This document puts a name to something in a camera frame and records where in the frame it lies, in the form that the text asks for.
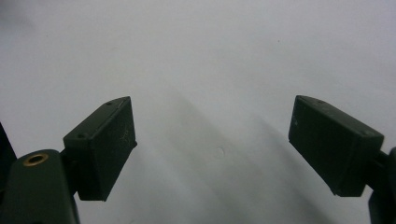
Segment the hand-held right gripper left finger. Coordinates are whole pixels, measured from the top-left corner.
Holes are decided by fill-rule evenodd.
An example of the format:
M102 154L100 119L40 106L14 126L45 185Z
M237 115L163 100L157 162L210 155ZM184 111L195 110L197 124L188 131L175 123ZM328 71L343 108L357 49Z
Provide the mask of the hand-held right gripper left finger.
M64 137L72 190L82 201L105 201L136 146L131 98L99 106Z

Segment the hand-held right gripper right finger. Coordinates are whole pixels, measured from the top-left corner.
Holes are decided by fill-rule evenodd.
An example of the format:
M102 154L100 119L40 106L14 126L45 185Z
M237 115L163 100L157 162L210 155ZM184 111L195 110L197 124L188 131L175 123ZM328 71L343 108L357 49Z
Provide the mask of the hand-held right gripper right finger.
M384 135L324 101L295 97L289 141L341 197L359 197Z

